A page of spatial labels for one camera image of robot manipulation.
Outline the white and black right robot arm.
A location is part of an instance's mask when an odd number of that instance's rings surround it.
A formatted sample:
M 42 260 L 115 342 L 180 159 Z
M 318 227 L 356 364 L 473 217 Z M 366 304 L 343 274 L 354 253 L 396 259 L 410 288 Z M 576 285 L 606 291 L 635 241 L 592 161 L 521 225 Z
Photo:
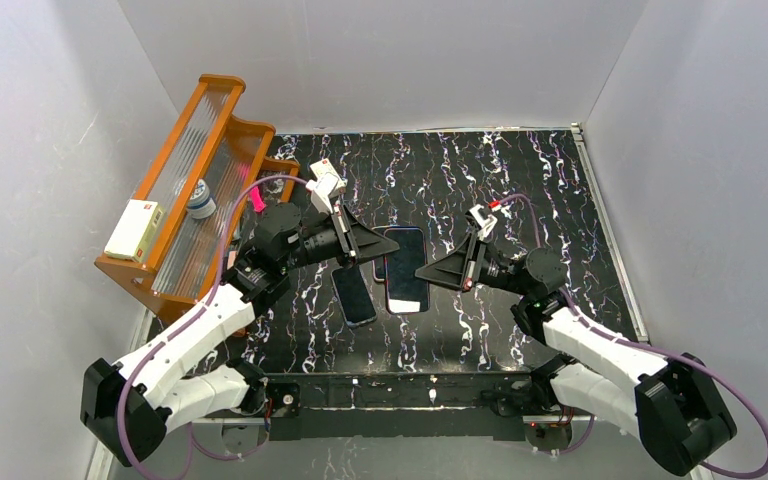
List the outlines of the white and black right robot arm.
M 664 470 L 684 476 L 733 439 L 736 423 L 714 381 L 579 313 L 562 291 L 561 257 L 536 248 L 503 256 L 470 233 L 445 257 L 417 269 L 435 286 L 467 292 L 484 285 L 519 295 L 511 313 L 552 357 L 531 369 L 520 397 L 535 408 L 582 409 L 632 434 Z

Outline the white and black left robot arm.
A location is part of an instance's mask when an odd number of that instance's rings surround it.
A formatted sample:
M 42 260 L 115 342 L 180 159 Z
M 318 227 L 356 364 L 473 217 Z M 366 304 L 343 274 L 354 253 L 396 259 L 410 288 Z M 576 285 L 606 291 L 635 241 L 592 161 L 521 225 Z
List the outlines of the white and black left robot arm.
M 82 424 L 122 465 L 138 468 L 168 433 L 196 419 L 228 409 L 257 412 L 267 401 L 258 367 L 230 360 L 208 374 L 192 369 L 271 309 L 288 292 L 293 270 L 328 260 L 353 267 L 398 249 L 342 206 L 311 224 L 292 203 L 267 207 L 205 297 L 139 349 L 87 367 Z

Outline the blue smartphone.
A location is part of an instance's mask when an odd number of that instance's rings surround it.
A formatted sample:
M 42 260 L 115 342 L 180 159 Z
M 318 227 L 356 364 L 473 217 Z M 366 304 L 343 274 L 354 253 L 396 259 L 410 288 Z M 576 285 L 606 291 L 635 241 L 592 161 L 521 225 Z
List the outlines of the blue smartphone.
M 331 278 L 344 321 L 350 329 L 360 328 L 377 319 L 377 311 L 359 266 L 335 269 Z

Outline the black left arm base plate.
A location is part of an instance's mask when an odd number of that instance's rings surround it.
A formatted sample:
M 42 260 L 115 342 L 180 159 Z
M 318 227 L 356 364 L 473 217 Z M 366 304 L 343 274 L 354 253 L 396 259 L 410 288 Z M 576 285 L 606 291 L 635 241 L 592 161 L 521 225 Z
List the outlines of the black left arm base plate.
M 254 387 L 222 423 L 226 452 L 244 457 L 265 447 L 279 425 L 299 416 L 300 400 L 296 383 L 264 382 Z

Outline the dark smartphone with light rim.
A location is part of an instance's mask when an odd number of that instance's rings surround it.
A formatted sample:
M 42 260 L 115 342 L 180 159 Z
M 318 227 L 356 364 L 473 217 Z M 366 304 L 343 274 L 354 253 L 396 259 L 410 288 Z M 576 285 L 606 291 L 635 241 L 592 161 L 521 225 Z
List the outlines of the dark smartphone with light rim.
M 391 225 L 380 225 L 375 226 L 372 228 L 372 230 L 376 233 L 383 234 L 385 233 L 389 228 L 391 228 Z M 385 265 L 385 256 L 376 258 L 373 261 L 373 279 L 376 283 L 384 284 L 386 282 L 386 265 Z

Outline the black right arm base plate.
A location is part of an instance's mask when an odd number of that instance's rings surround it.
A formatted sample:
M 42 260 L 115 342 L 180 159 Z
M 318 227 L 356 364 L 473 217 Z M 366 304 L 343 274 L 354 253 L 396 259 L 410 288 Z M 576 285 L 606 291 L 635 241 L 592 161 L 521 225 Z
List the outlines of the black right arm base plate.
M 536 453 L 552 457 L 578 450 L 591 436 L 595 417 L 590 415 L 584 431 L 574 439 L 576 409 L 559 403 L 547 387 L 532 380 L 496 383 L 480 394 L 481 400 L 501 418 L 538 416 L 543 420 L 525 420 L 526 441 Z

